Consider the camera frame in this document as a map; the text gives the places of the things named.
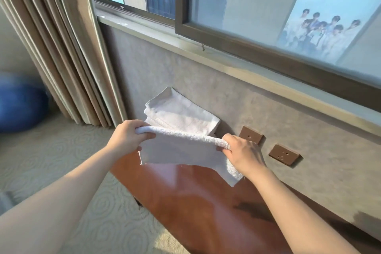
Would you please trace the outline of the person's left hand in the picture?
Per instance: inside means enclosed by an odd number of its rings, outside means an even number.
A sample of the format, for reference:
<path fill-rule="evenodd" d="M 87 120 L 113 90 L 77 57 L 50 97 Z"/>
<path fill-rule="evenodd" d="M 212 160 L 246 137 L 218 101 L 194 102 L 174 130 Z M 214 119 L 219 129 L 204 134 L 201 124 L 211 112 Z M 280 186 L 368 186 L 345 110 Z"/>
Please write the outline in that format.
<path fill-rule="evenodd" d="M 137 119 L 122 122 L 116 127 L 105 149 L 117 159 L 141 151 L 141 143 L 136 142 L 136 129 L 144 126 L 149 126 L 149 124 Z"/>

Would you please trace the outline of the person's right hand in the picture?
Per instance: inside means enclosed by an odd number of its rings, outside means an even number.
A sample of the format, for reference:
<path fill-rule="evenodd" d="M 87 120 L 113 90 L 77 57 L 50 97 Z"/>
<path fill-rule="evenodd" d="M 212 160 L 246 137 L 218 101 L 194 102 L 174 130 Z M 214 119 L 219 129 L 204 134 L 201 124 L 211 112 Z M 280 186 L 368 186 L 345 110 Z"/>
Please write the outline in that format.
<path fill-rule="evenodd" d="M 224 153 L 233 167 L 243 176 L 253 178 L 267 170 L 259 146 L 229 133 L 222 137 L 230 146 L 231 153 Z"/>

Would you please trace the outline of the white towel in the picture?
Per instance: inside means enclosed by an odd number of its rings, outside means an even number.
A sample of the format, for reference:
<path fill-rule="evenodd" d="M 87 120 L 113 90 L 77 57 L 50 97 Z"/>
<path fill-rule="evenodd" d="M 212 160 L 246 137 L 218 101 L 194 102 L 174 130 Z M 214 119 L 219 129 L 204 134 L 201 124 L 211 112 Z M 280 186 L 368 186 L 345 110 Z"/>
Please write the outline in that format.
<path fill-rule="evenodd" d="M 213 136 L 221 122 L 169 86 L 145 104 L 144 114 L 152 125 L 204 136 Z"/>
<path fill-rule="evenodd" d="M 222 139 L 155 126 L 136 129 L 137 134 L 143 132 L 155 133 L 156 137 L 141 144 L 141 165 L 174 164 L 206 167 L 216 171 L 231 187 L 243 178 L 223 152 L 216 150 L 217 146 L 230 149 L 228 143 Z"/>

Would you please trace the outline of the person's left forearm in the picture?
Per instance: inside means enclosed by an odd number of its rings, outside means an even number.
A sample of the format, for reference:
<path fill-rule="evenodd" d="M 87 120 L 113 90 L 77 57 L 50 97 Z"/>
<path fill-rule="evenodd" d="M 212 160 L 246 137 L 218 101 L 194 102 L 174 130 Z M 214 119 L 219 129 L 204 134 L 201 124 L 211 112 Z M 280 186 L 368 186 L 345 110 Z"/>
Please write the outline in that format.
<path fill-rule="evenodd" d="M 57 254 L 120 157 L 106 146 L 0 215 L 0 254 Z"/>

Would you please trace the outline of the person's right forearm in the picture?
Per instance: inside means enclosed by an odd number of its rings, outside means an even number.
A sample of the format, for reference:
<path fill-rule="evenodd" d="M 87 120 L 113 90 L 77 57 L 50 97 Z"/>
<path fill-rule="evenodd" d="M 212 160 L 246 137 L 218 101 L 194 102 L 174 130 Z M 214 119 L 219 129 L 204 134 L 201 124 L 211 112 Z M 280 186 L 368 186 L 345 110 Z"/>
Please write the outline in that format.
<path fill-rule="evenodd" d="M 259 191 L 294 254 L 360 254 L 268 168 L 251 165 L 245 176 Z"/>

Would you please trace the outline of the folded white towel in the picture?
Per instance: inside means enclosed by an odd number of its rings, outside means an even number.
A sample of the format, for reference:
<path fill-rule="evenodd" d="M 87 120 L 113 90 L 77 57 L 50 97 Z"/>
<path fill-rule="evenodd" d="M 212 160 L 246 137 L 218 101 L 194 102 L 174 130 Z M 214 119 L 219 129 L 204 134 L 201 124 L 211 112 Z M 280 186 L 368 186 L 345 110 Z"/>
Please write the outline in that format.
<path fill-rule="evenodd" d="M 144 114 L 152 125 L 204 136 L 213 136 L 221 122 L 169 86 L 145 104 Z"/>

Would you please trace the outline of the brown wooden table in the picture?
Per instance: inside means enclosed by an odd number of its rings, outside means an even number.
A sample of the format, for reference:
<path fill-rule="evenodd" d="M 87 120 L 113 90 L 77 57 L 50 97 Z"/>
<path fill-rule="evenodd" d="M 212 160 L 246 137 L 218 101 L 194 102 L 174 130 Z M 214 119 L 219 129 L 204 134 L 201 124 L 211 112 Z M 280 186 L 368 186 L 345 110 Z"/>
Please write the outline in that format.
<path fill-rule="evenodd" d="M 137 152 L 111 173 L 191 254 L 292 254 L 247 179 L 230 187 L 200 166 L 141 165 Z"/>

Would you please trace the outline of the beige curtain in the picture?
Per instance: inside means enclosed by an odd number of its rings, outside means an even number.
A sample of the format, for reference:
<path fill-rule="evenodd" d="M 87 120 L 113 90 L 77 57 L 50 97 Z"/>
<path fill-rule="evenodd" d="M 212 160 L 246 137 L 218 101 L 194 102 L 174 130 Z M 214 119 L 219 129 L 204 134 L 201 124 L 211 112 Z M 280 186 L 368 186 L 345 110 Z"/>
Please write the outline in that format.
<path fill-rule="evenodd" d="M 128 119 L 94 0 L 0 0 L 63 115 L 77 124 Z"/>

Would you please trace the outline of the blue exercise ball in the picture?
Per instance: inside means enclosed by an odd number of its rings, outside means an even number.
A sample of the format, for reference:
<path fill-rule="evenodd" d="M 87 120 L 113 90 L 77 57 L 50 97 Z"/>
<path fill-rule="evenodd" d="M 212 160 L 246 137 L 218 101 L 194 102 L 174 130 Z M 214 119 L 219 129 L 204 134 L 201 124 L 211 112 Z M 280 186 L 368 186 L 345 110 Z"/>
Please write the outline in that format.
<path fill-rule="evenodd" d="M 42 81 L 0 72 L 0 134 L 30 130 L 47 117 L 50 95 Z"/>

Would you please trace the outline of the brown wall socket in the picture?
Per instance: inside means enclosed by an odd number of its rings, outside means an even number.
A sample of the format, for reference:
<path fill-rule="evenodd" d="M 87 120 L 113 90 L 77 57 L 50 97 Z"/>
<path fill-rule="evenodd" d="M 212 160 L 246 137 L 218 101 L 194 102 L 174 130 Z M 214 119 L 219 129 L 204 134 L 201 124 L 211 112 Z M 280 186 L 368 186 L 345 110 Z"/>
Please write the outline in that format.
<path fill-rule="evenodd" d="M 292 167 L 301 158 L 299 153 L 280 144 L 273 146 L 269 156 L 289 167 Z"/>
<path fill-rule="evenodd" d="M 247 126 L 242 127 L 239 137 L 251 141 L 257 145 L 261 145 L 263 139 L 265 138 L 263 134 Z"/>

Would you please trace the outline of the brown window frame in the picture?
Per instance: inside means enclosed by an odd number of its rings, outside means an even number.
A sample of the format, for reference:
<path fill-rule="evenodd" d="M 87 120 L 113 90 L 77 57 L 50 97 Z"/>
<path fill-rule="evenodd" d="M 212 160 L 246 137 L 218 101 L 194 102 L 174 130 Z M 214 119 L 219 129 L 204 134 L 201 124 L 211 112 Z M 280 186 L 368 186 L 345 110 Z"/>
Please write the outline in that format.
<path fill-rule="evenodd" d="M 96 0 L 381 114 L 381 0 Z"/>

